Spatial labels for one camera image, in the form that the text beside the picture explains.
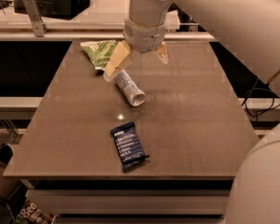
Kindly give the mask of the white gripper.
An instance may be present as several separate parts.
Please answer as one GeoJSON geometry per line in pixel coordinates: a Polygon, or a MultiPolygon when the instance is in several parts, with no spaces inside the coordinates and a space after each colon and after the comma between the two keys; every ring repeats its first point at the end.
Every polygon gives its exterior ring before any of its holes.
{"type": "Polygon", "coordinates": [[[118,42],[116,45],[105,67],[104,80],[107,82],[111,81],[133,62],[132,49],[140,53],[147,53],[155,50],[161,62],[168,64],[167,45],[165,42],[162,42],[165,33],[165,23],[158,26],[147,27],[139,25],[127,17],[123,28],[124,40],[118,42]]]}

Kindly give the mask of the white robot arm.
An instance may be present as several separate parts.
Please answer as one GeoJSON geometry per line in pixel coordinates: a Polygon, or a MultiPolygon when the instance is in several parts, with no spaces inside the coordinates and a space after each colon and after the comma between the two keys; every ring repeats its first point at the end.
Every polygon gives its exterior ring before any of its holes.
{"type": "MultiPolygon", "coordinates": [[[[280,0],[130,0],[123,42],[105,68],[111,80],[133,51],[161,47],[166,13],[176,4],[280,97],[280,0]]],[[[280,123],[246,155],[222,224],[280,224],[280,123]]]]}

